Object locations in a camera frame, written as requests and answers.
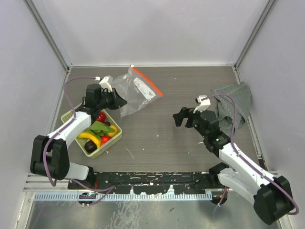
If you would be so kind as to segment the clear orange zip bag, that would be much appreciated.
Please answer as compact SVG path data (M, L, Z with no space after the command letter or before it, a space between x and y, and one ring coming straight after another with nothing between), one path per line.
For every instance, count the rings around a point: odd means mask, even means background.
M129 66L126 74L116 77L111 86L127 101L120 109L121 117L132 115L163 97L160 89L134 65Z

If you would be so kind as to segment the green toy leaves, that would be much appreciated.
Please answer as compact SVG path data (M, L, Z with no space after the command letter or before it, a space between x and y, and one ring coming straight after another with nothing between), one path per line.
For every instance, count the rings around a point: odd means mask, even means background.
M86 130L91 131L93 134L98 136L106 135L110 132L109 126L105 123L95 121L91 126L89 126Z

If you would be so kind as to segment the yellow toy banana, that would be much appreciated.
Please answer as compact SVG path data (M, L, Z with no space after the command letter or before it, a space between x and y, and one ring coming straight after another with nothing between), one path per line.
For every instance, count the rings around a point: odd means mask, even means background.
M95 145L97 146L97 148L101 147L101 138L97 137L95 134L93 133L89 133L89 132L82 132L78 135L79 139L89 139L91 141L93 141L95 143Z

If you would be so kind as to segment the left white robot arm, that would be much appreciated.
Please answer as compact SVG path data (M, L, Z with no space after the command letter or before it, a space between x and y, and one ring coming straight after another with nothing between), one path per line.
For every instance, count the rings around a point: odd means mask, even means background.
M103 109L116 110L127 104L108 83L87 86L85 97L72 109L72 117L48 135L34 138L30 171L47 177L52 186L58 180L75 179L84 189L95 185L90 168L69 160L68 147L86 128L90 127Z

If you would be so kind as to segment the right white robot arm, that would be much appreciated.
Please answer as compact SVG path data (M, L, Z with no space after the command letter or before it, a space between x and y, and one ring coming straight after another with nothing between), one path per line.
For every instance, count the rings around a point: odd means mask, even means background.
M285 215L299 212L289 181L283 176L275 177L244 154L220 130L213 111L198 112L183 107L173 118L176 126L181 126L186 119L185 127L194 128L203 137L207 150L222 160L209 170L211 186L219 188L223 185L233 189L253 206L257 216L268 225Z

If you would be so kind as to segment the red toy apple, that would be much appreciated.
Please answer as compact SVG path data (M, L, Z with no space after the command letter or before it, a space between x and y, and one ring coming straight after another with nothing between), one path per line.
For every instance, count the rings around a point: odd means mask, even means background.
M103 111L100 111L96 121L104 123L106 121L106 114Z

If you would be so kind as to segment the yellow orange toy fruit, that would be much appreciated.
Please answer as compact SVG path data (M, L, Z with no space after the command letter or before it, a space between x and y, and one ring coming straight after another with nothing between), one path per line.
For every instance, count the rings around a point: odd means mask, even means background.
M107 133L107 136L109 136L110 138L113 138L119 132L118 128L114 125L110 125L109 129L110 129L110 132Z

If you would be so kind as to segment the red toy tomato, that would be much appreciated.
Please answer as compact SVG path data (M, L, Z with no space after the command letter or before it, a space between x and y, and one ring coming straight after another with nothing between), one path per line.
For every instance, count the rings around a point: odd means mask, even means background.
M101 146L106 144L110 140L111 140L111 138L109 136L107 136L107 135L101 136Z

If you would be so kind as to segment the dark purple toy plum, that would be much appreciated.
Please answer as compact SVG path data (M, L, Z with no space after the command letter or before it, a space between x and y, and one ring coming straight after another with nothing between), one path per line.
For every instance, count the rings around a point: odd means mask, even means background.
M97 145L92 140L89 140L85 143L84 149L88 154L91 154L97 150Z

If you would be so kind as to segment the green plastic basket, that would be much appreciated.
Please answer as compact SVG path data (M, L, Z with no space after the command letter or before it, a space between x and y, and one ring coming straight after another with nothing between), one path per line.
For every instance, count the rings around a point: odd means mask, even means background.
M61 116L61 121L63 122L63 124L69 123L70 121L72 121L72 123L63 130L59 137L63 137L66 140L67 146L69 146L73 141L75 141L87 157L92 159L98 157L102 152L107 151L109 147L115 144L122 137L122 129L117 125L117 123L105 110L102 111L106 114L106 121L110 122L111 125L116 126L119 132L106 144L97 148L97 150L95 150L93 153L88 154L84 149L84 145L87 141L89 141L89 139L78 138L78 135L82 132L92 133L91 131L88 131L86 129L94 122L92 122L90 115L86 114L85 112L77 112L76 115L73 115L72 111L68 111L63 114Z

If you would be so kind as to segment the grey folded cloth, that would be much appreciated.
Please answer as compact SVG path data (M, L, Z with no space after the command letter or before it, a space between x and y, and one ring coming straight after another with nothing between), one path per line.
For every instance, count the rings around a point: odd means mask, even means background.
M242 82L215 87L211 92L218 101L216 116L220 129L230 136L233 124L238 129L248 120L251 107L250 88Z

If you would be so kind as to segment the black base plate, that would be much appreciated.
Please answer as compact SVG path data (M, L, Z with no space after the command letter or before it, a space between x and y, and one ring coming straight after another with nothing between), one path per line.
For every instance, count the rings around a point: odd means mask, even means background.
M105 189L114 186L115 194L204 194L207 189L223 189L214 176L205 172L96 172L87 187Z

